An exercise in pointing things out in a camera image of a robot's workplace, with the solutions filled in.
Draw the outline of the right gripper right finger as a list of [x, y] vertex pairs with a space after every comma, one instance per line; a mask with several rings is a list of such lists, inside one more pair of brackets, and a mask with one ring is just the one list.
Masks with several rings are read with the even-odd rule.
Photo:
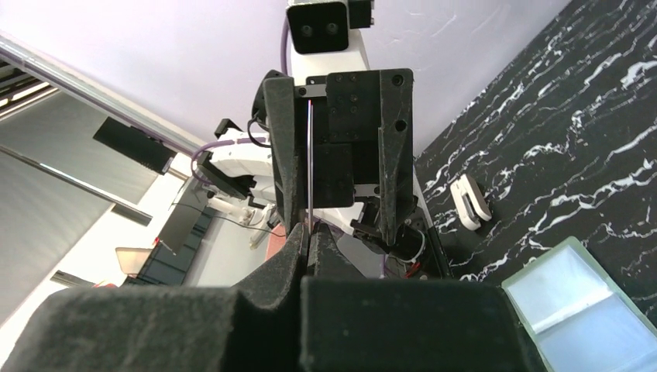
[[307, 370], [368, 371], [366, 278], [342, 254], [325, 223], [312, 230], [307, 263]]

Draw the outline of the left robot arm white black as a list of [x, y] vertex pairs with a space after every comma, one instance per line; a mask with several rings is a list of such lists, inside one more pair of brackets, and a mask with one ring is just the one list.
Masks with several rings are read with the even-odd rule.
[[273, 203], [286, 229], [322, 219], [372, 251], [417, 262], [430, 240], [413, 182], [413, 73], [406, 68], [262, 80], [252, 122], [229, 119], [222, 145], [203, 151], [201, 174], [238, 199]]

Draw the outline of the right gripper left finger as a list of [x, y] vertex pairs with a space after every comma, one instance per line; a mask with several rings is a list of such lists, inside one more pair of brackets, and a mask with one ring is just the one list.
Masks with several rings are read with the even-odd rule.
[[300, 339], [301, 249], [308, 230], [297, 224], [283, 247], [233, 288], [229, 371], [296, 371]]

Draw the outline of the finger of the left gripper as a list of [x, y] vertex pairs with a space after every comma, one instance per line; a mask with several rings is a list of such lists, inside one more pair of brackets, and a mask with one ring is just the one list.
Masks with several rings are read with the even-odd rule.
[[301, 159], [295, 126], [294, 79], [271, 77], [263, 82], [277, 204], [285, 229], [290, 232], [301, 221]]
[[412, 184], [413, 71], [399, 68], [379, 71], [380, 125], [380, 233], [388, 245], [415, 206]]

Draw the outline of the green card holder wallet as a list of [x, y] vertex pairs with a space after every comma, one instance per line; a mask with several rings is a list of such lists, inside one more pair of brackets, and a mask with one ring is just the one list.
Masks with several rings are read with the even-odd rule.
[[656, 328], [573, 236], [502, 282], [549, 371], [654, 371]]

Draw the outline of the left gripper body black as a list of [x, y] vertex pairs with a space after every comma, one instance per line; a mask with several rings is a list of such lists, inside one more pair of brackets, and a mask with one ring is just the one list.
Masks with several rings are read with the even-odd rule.
[[[344, 208], [359, 201], [356, 187], [372, 185], [380, 198], [379, 71], [321, 76], [311, 85], [294, 83], [295, 126], [300, 145], [301, 208], [308, 205], [308, 124], [313, 125], [313, 206]], [[267, 121], [263, 82], [289, 77], [271, 71], [261, 82], [253, 110]]]

